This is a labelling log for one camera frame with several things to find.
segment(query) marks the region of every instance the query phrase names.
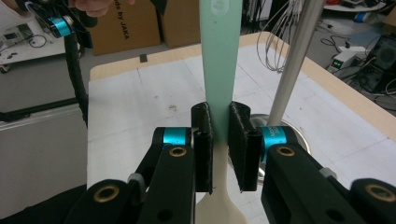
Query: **cardboard box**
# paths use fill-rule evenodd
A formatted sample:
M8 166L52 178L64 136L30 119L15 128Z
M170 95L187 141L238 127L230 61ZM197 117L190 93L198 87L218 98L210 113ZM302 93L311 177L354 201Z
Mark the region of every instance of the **cardboard box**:
M200 43L199 0L168 0L161 26L168 48Z
M157 13L149 0L138 0L132 6L115 0L90 32L94 55L161 44Z
M384 33L396 34L396 7L384 19Z

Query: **gray pole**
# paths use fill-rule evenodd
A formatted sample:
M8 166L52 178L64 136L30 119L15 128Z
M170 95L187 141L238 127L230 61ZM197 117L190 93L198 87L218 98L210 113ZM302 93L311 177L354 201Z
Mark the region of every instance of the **gray pole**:
M291 42L289 56L276 91L267 126L277 126L282 120L324 3L325 0L304 1L302 17Z

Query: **green plastic strip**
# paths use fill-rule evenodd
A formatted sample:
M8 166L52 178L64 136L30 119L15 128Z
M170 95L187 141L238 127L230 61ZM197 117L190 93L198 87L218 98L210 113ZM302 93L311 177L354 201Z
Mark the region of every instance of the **green plastic strip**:
M200 11L206 101L210 108L215 140L226 143L242 0L201 0Z

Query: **human hand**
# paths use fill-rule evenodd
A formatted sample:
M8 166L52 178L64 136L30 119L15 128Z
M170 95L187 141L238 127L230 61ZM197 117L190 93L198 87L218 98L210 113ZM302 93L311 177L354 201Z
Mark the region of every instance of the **human hand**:
M133 5L135 0L124 0L129 5ZM101 17L106 15L108 7L113 0L69 0L70 7L76 7L78 10L86 11L90 17Z

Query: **blue joint ring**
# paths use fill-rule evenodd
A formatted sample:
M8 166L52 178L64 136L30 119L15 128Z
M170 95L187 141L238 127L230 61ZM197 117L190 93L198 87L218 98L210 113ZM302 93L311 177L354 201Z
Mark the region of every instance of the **blue joint ring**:
M273 127L262 127L262 163L266 163L267 161L267 152L268 149L276 144L286 144L288 143L288 139L286 138L285 131L280 126Z
M165 128L163 143L171 145L186 145L186 128Z
M59 35L66 36L72 33L67 21L64 18L49 18L52 21L53 25L59 32Z

